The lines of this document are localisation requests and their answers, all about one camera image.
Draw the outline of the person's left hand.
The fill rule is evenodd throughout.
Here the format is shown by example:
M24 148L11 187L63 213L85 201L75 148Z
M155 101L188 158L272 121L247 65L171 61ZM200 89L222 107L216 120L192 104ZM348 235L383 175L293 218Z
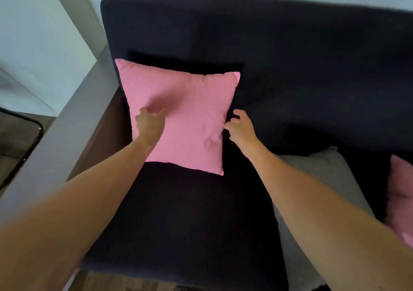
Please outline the person's left hand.
M153 114L146 107L140 108L139 115L135 117L138 131L138 141L145 147L153 149L160 140L164 131L168 110L162 109Z

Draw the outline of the dark navy sofa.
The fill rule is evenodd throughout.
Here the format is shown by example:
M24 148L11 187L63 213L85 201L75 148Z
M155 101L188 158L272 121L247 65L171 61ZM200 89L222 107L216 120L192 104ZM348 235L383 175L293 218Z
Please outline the dark navy sofa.
M111 58L240 71L270 151L337 146L376 218L390 155L413 161L413 12L296 0L101 0ZM82 263L215 291L288 291L273 207L224 134L224 175L148 163Z

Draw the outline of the person's right hand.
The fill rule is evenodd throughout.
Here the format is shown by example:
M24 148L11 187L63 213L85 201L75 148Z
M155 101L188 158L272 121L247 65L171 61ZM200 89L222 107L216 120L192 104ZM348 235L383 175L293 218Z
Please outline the person's right hand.
M243 155L250 158L261 144L256 136L251 119L244 110L234 109L235 117L230 121L238 121L238 127L233 131L228 131L230 140L236 144Z

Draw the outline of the pink square cushion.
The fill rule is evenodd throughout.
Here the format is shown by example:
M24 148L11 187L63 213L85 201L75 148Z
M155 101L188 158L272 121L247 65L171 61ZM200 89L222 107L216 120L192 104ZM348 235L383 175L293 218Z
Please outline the pink square cushion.
M240 72L191 74L115 59L126 96L132 138L140 108L168 109L163 134L146 162L223 175L223 127Z

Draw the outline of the person's right forearm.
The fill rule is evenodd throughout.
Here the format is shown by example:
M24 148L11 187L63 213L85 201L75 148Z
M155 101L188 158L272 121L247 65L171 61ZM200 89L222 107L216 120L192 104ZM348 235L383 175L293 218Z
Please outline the person's right forearm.
M332 291L413 291L413 250L384 224L262 143L248 158L291 234Z

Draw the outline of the grey cushion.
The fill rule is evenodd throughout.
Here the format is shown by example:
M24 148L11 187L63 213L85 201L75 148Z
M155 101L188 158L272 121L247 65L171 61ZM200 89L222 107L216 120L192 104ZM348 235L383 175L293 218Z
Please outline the grey cushion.
M279 158L290 167L306 173L324 185L323 195L317 198L317 207L326 203L332 209L325 193L335 193L338 197L357 206L375 218L372 209L365 199L349 165L336 147L329 147L321 152L308 156L279 155ZM276 206L273 207L278 224L282 253L288 280L288 291L313 291L327 282L307 258L290 232Z

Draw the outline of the person's left forearm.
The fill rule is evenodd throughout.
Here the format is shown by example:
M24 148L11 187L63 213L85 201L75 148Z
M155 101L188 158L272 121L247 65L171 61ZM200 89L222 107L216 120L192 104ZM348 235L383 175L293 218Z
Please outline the person's left forearm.
M138 137L0 226L0 291L63 291L155 145Z

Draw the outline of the black metal frame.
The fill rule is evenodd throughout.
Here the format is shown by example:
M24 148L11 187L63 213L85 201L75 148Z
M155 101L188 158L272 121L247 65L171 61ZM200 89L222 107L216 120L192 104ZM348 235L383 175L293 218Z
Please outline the black metal frame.
M0 107L0 190L10 184L44 136L30 114Z

